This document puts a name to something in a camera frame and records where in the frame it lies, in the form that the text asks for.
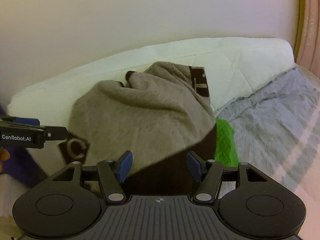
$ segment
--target white wall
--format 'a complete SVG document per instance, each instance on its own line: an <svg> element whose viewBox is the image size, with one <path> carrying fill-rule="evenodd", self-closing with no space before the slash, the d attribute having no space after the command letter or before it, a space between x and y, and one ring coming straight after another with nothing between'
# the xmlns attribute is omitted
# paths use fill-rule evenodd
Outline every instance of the white wall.
<svg viewBox="0 0 320 240"><path fill-rule="evenodd" d="M298 0L0 0L0 102L111 54L196 37L281 37Z"/></svg>

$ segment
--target green cloth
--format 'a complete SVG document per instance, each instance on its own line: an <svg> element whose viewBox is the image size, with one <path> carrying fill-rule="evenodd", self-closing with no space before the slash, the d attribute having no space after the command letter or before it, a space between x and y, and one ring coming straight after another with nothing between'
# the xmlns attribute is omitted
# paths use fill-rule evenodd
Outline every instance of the green cloth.
<svg viewBox="0 0 320 240"><path fill-rule="evenodd" d="M237 167L239 163L233 134L235 131L228 121L216 119L217 124L217 148L214 159L222 162L224 166Z"/></svg>

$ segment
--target hand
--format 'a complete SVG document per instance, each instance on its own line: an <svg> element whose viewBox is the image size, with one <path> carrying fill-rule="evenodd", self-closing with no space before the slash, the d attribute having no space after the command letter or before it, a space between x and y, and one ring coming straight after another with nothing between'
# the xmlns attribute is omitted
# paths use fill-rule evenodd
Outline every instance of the hand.
<svg viewBox="0 0 320 240"><path fill-rule="evenodd" d="M2 171L2 163L1 161L6 161L10 158L10 154L7 150L0 147L0 172Z"/></svg>

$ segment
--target purple fabric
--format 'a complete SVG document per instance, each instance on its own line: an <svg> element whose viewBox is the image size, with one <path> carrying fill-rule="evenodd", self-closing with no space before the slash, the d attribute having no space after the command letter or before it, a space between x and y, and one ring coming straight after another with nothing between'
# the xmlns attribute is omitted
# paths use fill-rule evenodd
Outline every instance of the purple fabric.
<svg viewBox="0 0 320 240"><path fill-rule="evenodd" d="M4 111L0 105L0 114ZM28 187L40 183L40 167L35 163L28 151L23 147L4 147L10 153L10 159L2 161L3 171Z"/></svg>

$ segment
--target brown blanket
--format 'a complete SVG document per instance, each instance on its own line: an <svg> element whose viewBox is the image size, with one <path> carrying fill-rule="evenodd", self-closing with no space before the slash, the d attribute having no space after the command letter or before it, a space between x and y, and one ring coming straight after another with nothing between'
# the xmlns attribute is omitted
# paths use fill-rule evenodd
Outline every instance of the brown blanket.
<svg viewBox="0 0 320 240"><path fill-rule="evenodd" d="M76 101L69 131L90 147L84 155L69 147L67 162L79 156L95 165L130 150L126 194L191 194L186 153L212 159L216 144L204 68L156 62L144 73L129 71L126 80L100 81Z"/></svg>

